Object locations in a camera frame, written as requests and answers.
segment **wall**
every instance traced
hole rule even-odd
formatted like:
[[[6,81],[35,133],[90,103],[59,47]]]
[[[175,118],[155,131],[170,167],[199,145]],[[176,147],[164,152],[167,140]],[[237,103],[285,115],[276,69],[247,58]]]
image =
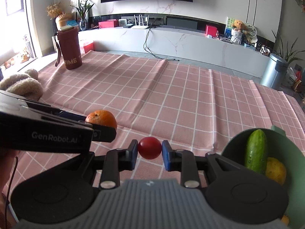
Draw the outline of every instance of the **wall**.
[[[63,2],[69,8],[68,0]],[[271,30],[277,31],[282,0],[194,0],[193,3],[173,0],[125,0],[95,3],[92,15],[124,13],[165,13],[226,23],[227,16],[254,23],[260,36],[274,42]]]
[[[301,10],[295,0],[283,0],[279,25],[279,33],[284,44],[288,41],[289,47],[291,47],[295,39],[299,38],[294,47],[298,51],[305,50],[305,13],[302,13]],[[299,53],[297,57],[305,59],[305,53]],[[295,61],[291,63],[290,67],[294,67],[296,63],[305,68],[305,61]]]
[[[34,38],[40,49],[35,50],[38,56],[44,56],[54,50],[51,37],[53,36],[52,21],[46,12],[47,6],[54,0],[31,0],[31,15],[34,25]]]

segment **cucumber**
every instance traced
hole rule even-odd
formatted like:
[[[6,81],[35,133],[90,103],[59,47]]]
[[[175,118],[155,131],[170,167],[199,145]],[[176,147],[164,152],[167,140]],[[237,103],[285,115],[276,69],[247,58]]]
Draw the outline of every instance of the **cucumber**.
[[[267,138],[263,130],[257,129],[248,138],[245,167],[260,174],[265,174],[267,166]]]

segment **pink checkered tablecloth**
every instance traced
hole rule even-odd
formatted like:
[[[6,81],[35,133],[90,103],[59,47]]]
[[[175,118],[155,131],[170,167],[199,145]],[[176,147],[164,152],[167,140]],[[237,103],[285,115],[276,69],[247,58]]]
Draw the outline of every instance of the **pink checkered tablecloth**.
[[[273,124],[283,128],[302,152],[305,149],[305,115],[294,98],[211,69],[91,51],[75,70],[67,70],[63,62],[57,68],[49,64],[39,72],[39,81],[44,87],[42,102],[82,115],[99,109],[114,114],[116,139],[92,142],[96,155],[152,135],[169,140],[174,149],[203,156],[207,151],[220,153],[243,130]],[[71,157],[26,152],[13,187]],[[134,171],[120,173],[121,180],[179,179],[179,175],[164,171],[161,156],[145,160],[140,155]]]

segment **white marble cabinet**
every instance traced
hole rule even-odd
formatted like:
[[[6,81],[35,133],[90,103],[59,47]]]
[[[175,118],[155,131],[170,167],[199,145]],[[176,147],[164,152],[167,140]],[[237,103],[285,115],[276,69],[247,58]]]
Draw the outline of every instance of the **white marble cabinet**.
[[[80,40],[93,40],[95,50],[145,52],[148,29],[103,28],[79,32]],[[147,46],[156,54],[219,65],[261,78],[268,57],[241,45],[209,39],[203,33],[172,28],[155,28]]]

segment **plastic bag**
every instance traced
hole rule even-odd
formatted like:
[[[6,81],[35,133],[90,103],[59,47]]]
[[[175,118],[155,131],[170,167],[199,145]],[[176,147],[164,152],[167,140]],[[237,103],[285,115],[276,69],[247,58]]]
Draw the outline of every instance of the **plastic bag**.
[[[286,87],[291,87],[296,81],[296,76],[292,68],[288,68],[285,74],[285,77],[282,81],[282,84]]]

